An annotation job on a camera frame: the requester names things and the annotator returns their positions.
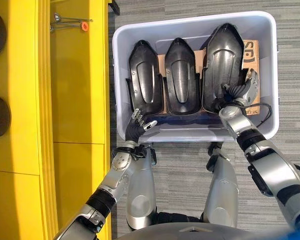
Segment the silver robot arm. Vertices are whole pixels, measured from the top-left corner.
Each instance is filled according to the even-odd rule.
[[[137,142],[143,133],[157,124],[157,121],[144,123],[141,111],[136,109],[126,130],[126,141],[122,147],[117,148],[110,171],[79,212],[54,237],[54,240],[97,239],[96,234],[100,232],[112,208],[126,192],[131,177],[140,168],[140,164],[137,163],[138,156],[134,153],[137,149]],[[149,158],[150,152],[150,149],[147,149],[144,155]]]
[[[246,84],[224,86],[234,103],[219,111],[224,127],[236,140],[250,166],[252,179],[262,194],[275,197],[289,225],[300,227],[300,178],[277,147],[266,140],[257,127],[242,113],[239,106],[249,106],[258,92],[258,75],[251,71]]]

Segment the plastic bin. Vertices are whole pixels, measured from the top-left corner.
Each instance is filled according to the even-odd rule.
[[[126,78],[130,77],[129,56],[138,40],[146,40],[159,54],[166,54],[173,39],[181,37],[192,50],[199,50],[213,30],[224,23],[236,25],[243,39],[259,41],[260,101],[272,106],[272,116],[259,127],[267,139],[279,128],[277,33],[275,19],[264,11],[246,11],[175,20],[125,25],[118,28],[112,39],[117,130],[125,138],[132,114]],[[251,116],[258,124],[268,109]],[[221,124],[162,124],[140,138],[141,142],[232,141]]]

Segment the yellow cabinet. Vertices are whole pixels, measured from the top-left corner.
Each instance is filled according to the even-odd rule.
[[[53,13],[93,19],[50,33]],[[0,0],[0,240],[51,240],[110,164],[108,0]],[[98,234],[111,239],[111,220]]]

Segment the black joint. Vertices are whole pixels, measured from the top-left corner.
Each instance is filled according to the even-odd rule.
[[[86,201],[86,204],[98,210],[106,218],[116,204],[116,200],[110,193],[98,188]]]
[[[277,193],[276,197],[280,200],[280,202],[283,205],[286,205],[286,203],[292,196],[299,194],[299,193],[300,193],[300,184],[294,184],[294,185],[290,185],[285,188],[282,188]]]
[[[267,184],[260,176],[259,172],[255,169],[255,167],[253,165],[250,165],[248,166],[248,170],[251,174],[252,180],[254,181],[260,192],[268,197],[273,197],[273,193],[268,188]]]
[[[239,144],[242,151],[246,151],[252,144],[256,144],[260,141],[266,140],[265,137],[257,129],[249,129],[243,131],[236,141]]]
[[[210,157],[209,161],[207,162],[206,164],[206,169],[209,171],[209,172],[213,172],[215,170],[215,164],[218,160],[218,155],[213,155]]]
[[[131,147],[127,147],[127,146],[120,146],[116,148],[117,152],[120,151],[124,151],[124,152],[128,152],[128,153],[133,153],[135,150]]]

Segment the cardboard box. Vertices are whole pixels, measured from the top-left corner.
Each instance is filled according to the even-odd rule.
[[[243,68],[244,69],[254,69],[258,73],[259,81],[260,81],[260,74],[259,74],[259,43],[258,40],[243,40],[244,43],[244,53],[243,53]],[[206,56],[206,49],[194,51],[195,55],[195,71],[197,74],[200,74],[200,79],[202,79],[202,70],[204,67],[204,58]],[[165,54],[158,55],[159,61],[159,72],[160,74],[165,77],[166,70],[165,70]],[[257,104],[260,102],[260,85],[258,89],[258,94],[252,104]],[[162,114],[166,114],[166,103],[164,103],[164,110]],[[258,115],[260,112],[259,106],[249,107],[246,109],[247,115]]]

